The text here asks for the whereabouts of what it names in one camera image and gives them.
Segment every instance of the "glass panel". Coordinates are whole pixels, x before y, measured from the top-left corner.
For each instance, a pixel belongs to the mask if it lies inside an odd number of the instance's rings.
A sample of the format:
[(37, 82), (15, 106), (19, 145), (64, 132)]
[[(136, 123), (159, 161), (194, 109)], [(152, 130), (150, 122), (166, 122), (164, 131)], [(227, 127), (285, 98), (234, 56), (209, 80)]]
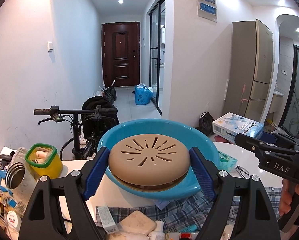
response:
[(157, 58), (157, 49), (151, 49), (151, 57)]
[(151, 58), (151, 87), (153, 88), (153, 98), (156, 99), (157, 91), (157, 59)]
[(158, 24), (159, 24), (159, 7), (152, 12), (152, 38), (151, 38), (151, 48), (157, 48), (157, 41), (158, 41)]
[(287, 129), (294, 136), (299, 131), (299, 51), (297, 52), (297, 69), (294, 93), (288, 113), (283, 123), (283, 127)]
[(161, 43), (160, 43), (160, 80), (159, 80), (159, 109), (163, 106), (163, 84), (165, 66), (165, 2), (161, 5)]

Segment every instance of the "plastic basin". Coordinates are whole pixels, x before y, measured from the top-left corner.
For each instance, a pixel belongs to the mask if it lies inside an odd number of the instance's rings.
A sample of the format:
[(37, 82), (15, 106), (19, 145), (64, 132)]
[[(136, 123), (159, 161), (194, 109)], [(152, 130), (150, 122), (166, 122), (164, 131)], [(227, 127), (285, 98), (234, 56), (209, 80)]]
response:
[[(111, 150), (116, 143), (124, 138), (148, 133), (173, 137), (181, 141), (188, 149), (198, 147), (207, 160), (212, 161), (219, 167), (220, 160), (218, 151), (206, 135), (182, 123), (162, 119), (139, 119), (119, 124), (104, 134), (99, 142), (98, 150), (102, 146)], [(190, 168), (182, 182), (173, 188), (159, 192), (142, 192), (122, 185), (115, 179), (108, 167), (105, 174), (120, 188), (134, 195), (149, 199), (175, 200), (194, 195), (201, 190), (192, 168)]]

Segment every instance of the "blue plastic bag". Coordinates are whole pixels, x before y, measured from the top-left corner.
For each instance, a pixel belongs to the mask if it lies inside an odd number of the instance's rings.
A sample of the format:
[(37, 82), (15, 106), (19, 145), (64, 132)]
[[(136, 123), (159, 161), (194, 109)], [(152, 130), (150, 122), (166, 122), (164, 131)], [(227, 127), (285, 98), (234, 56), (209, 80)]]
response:
[(147, 105), (153, 96), (153, 89), (145, 84), (139, 84), (135, 87), (135, 104)]

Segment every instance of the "yellow plastic basket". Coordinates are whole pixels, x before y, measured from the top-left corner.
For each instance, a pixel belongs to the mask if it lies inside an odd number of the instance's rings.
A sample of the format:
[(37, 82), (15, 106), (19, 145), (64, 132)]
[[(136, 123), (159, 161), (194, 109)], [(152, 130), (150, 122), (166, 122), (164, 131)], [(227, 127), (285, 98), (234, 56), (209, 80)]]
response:
[[(50, 151), (51, 154), (45, 163), (34, 163), (33, 160), (36, 159), (36, 152), (42, 150), (42, 148)], [(32, 166), (33, 170), (36, 171), (38, 175), (47, 175), (51, 179), (58, 178), (63, 169), (63, 164), (57, 154), (57, 149), (48, 144), (34, 144), (25, 155), (25, 160)]]

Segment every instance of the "wooden door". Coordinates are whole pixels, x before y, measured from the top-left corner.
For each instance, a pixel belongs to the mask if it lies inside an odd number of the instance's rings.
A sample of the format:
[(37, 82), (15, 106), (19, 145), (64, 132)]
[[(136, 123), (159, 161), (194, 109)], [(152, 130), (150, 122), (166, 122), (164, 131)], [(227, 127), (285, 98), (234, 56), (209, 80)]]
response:
[(102, 24), (103, 78), (106, 87), (139, 84), (139, 22)]

